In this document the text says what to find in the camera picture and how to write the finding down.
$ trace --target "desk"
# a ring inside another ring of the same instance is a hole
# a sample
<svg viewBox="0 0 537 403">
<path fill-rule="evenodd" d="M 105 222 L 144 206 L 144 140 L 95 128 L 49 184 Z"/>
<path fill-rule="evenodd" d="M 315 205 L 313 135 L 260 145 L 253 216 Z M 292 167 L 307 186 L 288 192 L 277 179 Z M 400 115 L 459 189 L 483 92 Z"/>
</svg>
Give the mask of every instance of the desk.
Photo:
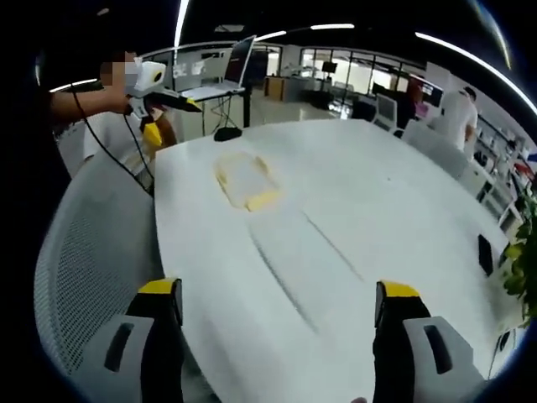
<svg viewBox="0 0 537 403">
<path fill-rule="evenodd" d="M 213 163 L 238 151 L 261 156 L 281 186 L 270 208 L 237 210 L 222 193 Z M 472 345 L 487 376 L 497 335 L 477 236 L 487 237 L 495 258 L 507 239 L 440 167 L 371 123 L 270 124 L 225 143 L 204 138 L 161 150 L 154 199 L 164 272 L 183 279 L 185 338 L 223 402 L 371 401 L 380 279 L 416 288 L 432 314 Z M 323 276 L 312 270 L 289 280 L 292 294 L 334 304 L 328 316 L 313 312 L 315 331 L 248 229 L 252 220 L 289 212 L 307 214 L 355 271 L 336 262 Z"/>
</svg>

